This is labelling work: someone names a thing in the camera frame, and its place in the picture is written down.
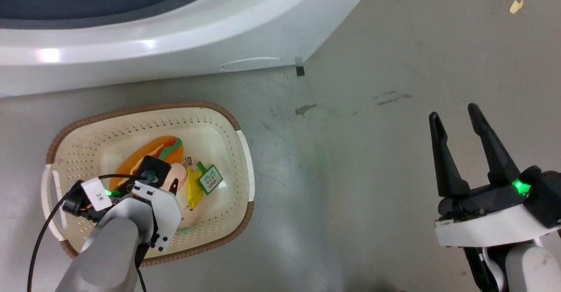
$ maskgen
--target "white curved appliance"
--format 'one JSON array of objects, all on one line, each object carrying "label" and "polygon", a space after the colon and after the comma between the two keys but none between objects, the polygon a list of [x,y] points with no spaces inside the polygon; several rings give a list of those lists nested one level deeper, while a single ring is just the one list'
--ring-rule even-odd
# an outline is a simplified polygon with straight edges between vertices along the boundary
[{"label": "white curved appliance", "polygon": [[0,2],[0,94],[298,64],[360,0],[98,1]]}]

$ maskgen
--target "green light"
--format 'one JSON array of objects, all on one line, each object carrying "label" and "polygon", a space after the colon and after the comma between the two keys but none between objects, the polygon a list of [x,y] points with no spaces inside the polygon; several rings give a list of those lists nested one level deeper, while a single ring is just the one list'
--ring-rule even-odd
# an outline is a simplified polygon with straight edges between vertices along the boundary
[{"label": "green light", "polygon": [[527,194],[529,191],[529,187],[530,185],[527,185],[523,182],[521,182],[520,180],[514,180],[512,182],[512,185],[516,188],[516,190],[518,191],[519,194]]}]

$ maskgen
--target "white basket handle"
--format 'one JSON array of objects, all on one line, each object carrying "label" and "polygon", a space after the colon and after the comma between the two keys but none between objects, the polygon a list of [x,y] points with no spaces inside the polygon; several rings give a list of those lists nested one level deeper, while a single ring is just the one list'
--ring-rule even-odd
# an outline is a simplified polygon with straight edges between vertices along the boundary
[{"label": "white basket handle", "polygon": [[[62,192],[60,190],[60,176],[58,175],[58,171],[53,169],[52,164],[48,164],[45,166],[45,170],[41,178],[41,205],[43,207],[43,214],[45,215],[45,219],[48,218],[50,212],[53,210],[53,205],[50,201],[51,174],[53,176],[54,186],[57,191],[57,198],[62,198]],[[55,219],[52,219],[49,223],[49,229],[53,233],[53,235],[61,242],[66,239],[62,231],[66,228],[66,216],[64,215],[64,213],[60,214],[60,221],[62,222],[62,227],[58,225]]]},{"label": "white basket handle", "polygon": [[244,156],[246,158],[247,165],[247,179],[249,181],[249,202],[252,202],[255,198],[255,172],[253,172],[253,162],[251,161],[251,153],[249,151],[249,146],[247,145],[247,140],[245,135],[241,130],[236,131],[240,137],[240,142],[242,143],[242,150],[244,150]]}]

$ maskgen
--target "concrete floor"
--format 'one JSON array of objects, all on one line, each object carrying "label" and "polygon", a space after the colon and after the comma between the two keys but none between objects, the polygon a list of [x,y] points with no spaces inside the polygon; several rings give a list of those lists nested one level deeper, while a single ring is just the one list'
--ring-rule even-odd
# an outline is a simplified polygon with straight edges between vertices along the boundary
[{"label": "concrete floor", "polygon": [[[462,251],[435,238],[427,119],[440,113],[472,187],[487,167],[469,102],[519,168],[559,170],[561,0],[525,1],[512,15],[513,0],[363,0],[302,78],[276,68],[0,100],[0,281],[24,290],[44,221],[44,157],[60,129],[120,108],[209,100],[249,141],[254,216],[226,246],[143,268],[149,291],[475,291]],[[559,255],[556,235],[545,242]],[[69,263],[46,236],[34,291],[53,291]]]}]

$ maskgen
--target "cream plastic basket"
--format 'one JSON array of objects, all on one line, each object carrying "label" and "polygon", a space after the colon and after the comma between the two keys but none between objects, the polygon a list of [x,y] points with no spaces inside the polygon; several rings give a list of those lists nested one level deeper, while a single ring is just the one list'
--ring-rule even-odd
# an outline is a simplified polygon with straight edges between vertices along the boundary
[{"label": "cream plastic basket", "polygon": [[[216,165],[226,187],[208,195],[206,210],[191,232],[176,234],[167,252],[150,249],[142,265],[178,260],[231,242],[245,229],[253,213],[253,164],[236,119],[224,108],[208,102],[118,110],[64,128],[46,156],[41,184],[45,216],[56,203],[52,189],[60,199],[79,179],[112,174],[135,150],[163,135],[181,138],[186,155],[203,164]],[[74,258],[94,224],[62,213],[60,221],[53,219],[49,227],[65,252]]]}]

